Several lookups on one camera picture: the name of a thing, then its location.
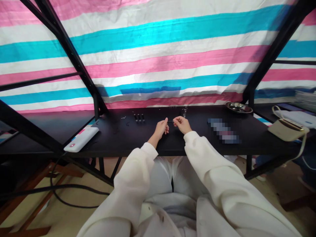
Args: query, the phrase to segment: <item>person's left hand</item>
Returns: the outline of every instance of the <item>person's left hand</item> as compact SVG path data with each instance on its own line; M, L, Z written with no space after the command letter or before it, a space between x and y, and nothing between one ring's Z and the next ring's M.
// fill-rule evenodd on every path
M167 133L169 133L168 118L157 123L156 130L148 142L156 149L159 140L162 138L162 135Z

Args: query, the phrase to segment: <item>stainless steel dish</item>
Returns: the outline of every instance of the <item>stainless steel dish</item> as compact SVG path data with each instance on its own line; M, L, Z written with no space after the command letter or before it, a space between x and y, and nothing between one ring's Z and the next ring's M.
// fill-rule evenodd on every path
M252 108L250 108L244 104L241 104L241 103L227 102L225 105L230 110L232 110L236 113L239 113L239 114L249 114L249 113L253 112Z

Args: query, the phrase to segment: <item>black metal frame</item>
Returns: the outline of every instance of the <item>black metal frame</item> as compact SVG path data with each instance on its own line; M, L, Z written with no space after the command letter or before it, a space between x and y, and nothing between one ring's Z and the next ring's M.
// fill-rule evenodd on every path
M69 57L71 63L77 72L57 75L47 78L35 79L26 82L13 83L9 85L0 86L0 91L19 88L28 85L34 85L41 82L52 81L60 78L66 78L70 76L79 75L85 86L89 90L94 102L94 112L95 119L97 120L100 115L106 114L109 117L110 113L107 109L97 87L93 83L89 73L87 72L84 64L82 63L76 49L74 48L69 36L67 35L62 23L60 22L56 12L54 11L49 0L35 0L39 9L30 0L20 0L58 39L61 46L65 50L67 56ZM280 31L266 53L264 59L260 63L259 67L251 77L246 89L243 93L242 103L249 101L250 107L254 106L254 94L255 90L267 73L269 68L273 63L283 63L283 64L303 64L303 65L316 65L316 62L309 61L280 61L276 60L279 53L282 51L286 43L289 41L290 37L293 35L297 27L301 24L303 19L316 7L316 2L314 0L299 0L295 6L292 7L291 11L285 17ZM98 177L104 182L113 186L113 179L119 167L121 157L114 168L111 177L107 177L104 174L104 164L103 158L99 158L100 171L92 167L88 163L84 162L79 158L72 158L63 151L63 145L48 135L46 132L41 130L39 127L31 123L29 120L24 118L22 115L17 113L11 107L6 105L4 102L0 101L0 120L4 121L11 127L20 131L24 135L38 142L39 144L47 147L49 150L53 151L58 156L62 156L65 160L72 162L85 171L91 173L92 175ZM247 173L245 177L251 179L258 176L271 168L277 167L288 160L288 157L280 157L279 159L274 159L267 164L264 164L255 170L251 170L251 156L247 156Z
M243 92L242 104L245 104L248 101L249 106L253 108L255 90L273 63L315 65L315 62L310 61L276 60L298 26L302 23L304 18L315 9L315 7L316 1L314 0L299 0L296 5L292 7L283 20L276 39L273 41L257 70L250 78L249 83Z

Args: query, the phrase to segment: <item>lap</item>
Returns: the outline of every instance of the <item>lap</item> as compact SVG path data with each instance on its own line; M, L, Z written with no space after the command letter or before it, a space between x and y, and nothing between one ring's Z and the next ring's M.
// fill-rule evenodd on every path
M208 191L202 184L188 157L177 156L172 164L165 157L156 157L155 164L150 174L150 188L147 198L156 194L172 193L171 179L173 179L173 191L187 195L197 200Z

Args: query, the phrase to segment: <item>person's right hand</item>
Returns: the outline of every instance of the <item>person's right hand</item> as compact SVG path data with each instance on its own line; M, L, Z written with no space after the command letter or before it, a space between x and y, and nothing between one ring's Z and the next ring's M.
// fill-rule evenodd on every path
M186 135L188 132L191 132L192 129L190 127L189 121L182 116L178 116L173 119L173 125L178 127L179 130Z

